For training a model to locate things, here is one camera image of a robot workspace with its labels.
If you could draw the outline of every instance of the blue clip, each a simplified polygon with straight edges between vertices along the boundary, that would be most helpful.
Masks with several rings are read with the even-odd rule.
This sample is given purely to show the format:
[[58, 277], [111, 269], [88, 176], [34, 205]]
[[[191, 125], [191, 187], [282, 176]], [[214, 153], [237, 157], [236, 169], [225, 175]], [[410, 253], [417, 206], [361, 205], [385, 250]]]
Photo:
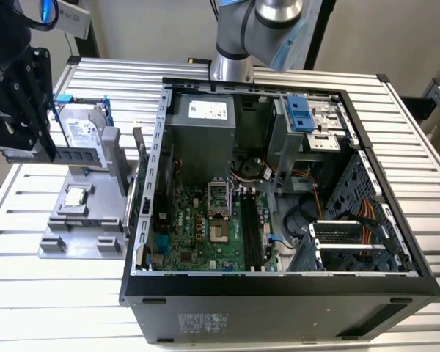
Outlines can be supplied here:
[[108, 99], [108, 96], [105, 95], [102, 100], [104, 107], [106, 108], [106, 122], [108, 126], [114, 126], [114, 121], [112, 119], [112, 111], [111, 111], [111, 102]]
[[287, 96], [287, 113], [293, 121], [295, 132], [313, 132], [315, 130], [315, 122], [309, 112], [305, 97]]
[[282, 236], [274, 235], [272, 233], [269, 233], [267, 235], [267, 239], [270, 241], [280, 241], [280, 242], [284, 241], [284, 238]]
[[73, 95], [59, 94], [59, 95], [57, 95], [57, 98], [55, 99], [55, 101], [56, 101], [56, 103], [69, 104], [73, 101]]

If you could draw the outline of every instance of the motherboard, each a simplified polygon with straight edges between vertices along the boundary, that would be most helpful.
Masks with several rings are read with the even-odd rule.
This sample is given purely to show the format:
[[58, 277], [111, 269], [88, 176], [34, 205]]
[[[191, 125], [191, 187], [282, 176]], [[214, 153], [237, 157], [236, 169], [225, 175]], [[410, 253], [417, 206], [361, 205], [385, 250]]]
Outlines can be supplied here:
[[[274, 244], [267, 242], [271, 223], [265, 194], [253, 196], [248, 236], [244, 235], [244, 212], [250, 210], [244, 210], [241, 197], [240, 191], [229, 189], [225, 182], [212, 182], [207, 188], [177, 188], [169, 234], [155, 237], [153, 270], [276, 271]], [[258, 264], [254, 268], [249, 265], [253, 247]]]

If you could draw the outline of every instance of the metal frame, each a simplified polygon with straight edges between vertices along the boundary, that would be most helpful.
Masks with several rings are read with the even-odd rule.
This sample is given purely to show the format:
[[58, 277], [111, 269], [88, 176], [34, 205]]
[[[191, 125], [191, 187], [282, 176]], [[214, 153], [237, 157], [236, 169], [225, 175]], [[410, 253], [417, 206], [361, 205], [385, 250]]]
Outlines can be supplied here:
[[[71, 74], [64, 80], [65, 92], [86, 98], [100, 97], [102, 92], [108, 95], [115, 125], [122, 132], [121, 144], [129, 159], [139, 157], [132, 137], [134, 123], [142, 128], [148, 150], [152, 144], [161, 78], [208, 77], [207, 65], [82, 59], [80, 63], [69, 66]], [[264, 67], [256, 67], [255, 70], [256, 82], [259, 84], [313, 86], [348, 91], [373, 143], [375, 157], [384, 168], [409, 226], [440, 284], [440, 172], [432, 165], [432, 161], [417, 165], [401, 163], [405, 160], [425, 159], [428, 156], [420, 141], [423, 134], [421, 130], [415, 128], [413, 132], [404, 128], [408, 125], [407, 119], [411, 117], [400, 112], [401, 107], [395, 102], [393, 94], [383, 87], [375, 75], [299, 70], [279, 75]], [[391, 128], [387, 126], [395, 126], [394, 124], [397, 124], [399, 131], [388, 133]], [[54, 140], [60, 139], [63, 142], [60, 132], [53, 126], [51, 124]], [[20, 347], [38, 350], [65, 348], [76, 351], [83, 347], [92, 350], [143, 348], [146, 341], [133, 316], [124, 308], [114, 307], [117, 306], [123, 261], [53, 261], [34, 257], [48, 213], [54, 207], [53, 197], [61, 188], [63, 177], [67, 173], [66, 168], [23, 165], [14, 166], [12, 171], [14, 174], [9, 176], [10, 182], [5, 182], [0, 190], [0, 196], [4, 197], [0, 199], [0, 331], [3, 331], [0, 332], [0, 347], [4, 351]], [[437, 187], [429, 188], [434, 183]], [[407, 191], [405, 187], [410, 185], [417, 185], [418, 189], [425, 187], [425, 190]], [[56, 287], [68, 287], [70, 291], [65, 296], [49, 296], [49, 290], [62, 292], [61, 288]], [[30, 293], [35, 300], [28, 303], [28, 298], [19, 302], [17, 296], [10, 299], [4, 295], [4, 292], [10, 290]], [[78, 299], [73, 298], [75, 292], [80, 293]], [[31, 309], [13, 309], [20, 307]], [[22, 321], [29, 322], [32, 318], [33, 324], [22, 324]], [[59, 319], [59, 328], [49, 331], [49, 319]], [[31, 335], [35, 340], [6, 341], [11, 338], [29, 339]], [[386, 348], [397, 352], [440, 351], [440, 301], [405, 319], [390, 332], [371, 342], [330, 342], [316, 345], [291, 342], [270, 345], [252, 343], [198, 345], [193, 348], [204, 351], [250, 351], [261, 348], [273, 352], [335, 349], [373, 352]]]

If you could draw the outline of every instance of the blue latch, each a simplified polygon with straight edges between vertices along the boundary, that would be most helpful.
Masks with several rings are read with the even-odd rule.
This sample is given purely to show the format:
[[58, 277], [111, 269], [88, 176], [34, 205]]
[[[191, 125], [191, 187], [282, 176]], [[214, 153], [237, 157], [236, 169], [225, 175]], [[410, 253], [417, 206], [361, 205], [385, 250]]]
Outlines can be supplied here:
[[73, 101], [73, 95], [71, 94], [59, 94], [54, 99], [56, 103], [68, 104]]
[[313, 132], [315, 130], [315, 122], [304, 96], [287, 96], [287, 113], [293, 121], [295, 132]]

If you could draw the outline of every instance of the label sticker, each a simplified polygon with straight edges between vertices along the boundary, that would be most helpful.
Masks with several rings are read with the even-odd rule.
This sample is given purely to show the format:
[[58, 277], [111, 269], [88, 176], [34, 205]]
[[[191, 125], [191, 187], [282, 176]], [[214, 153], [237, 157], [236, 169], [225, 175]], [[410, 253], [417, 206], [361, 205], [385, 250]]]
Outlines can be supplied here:
[[191, 119], [227, 119], [227, 103], [222, 101], [199, 101], [189, 103], [189, 118]]
[[184, 334], [224, 333], [229, 313], [179, 313], [179, 330]]
[[264, 171], [264, 178], [269, 181], [272, 175], [272, 170], [267, 166], [267, 169]]
[[95, 148], [102, 167], [107, 167], [103, 146], [95, 124], [89, 120], [66, 119], [67, 139], [71, 147]]

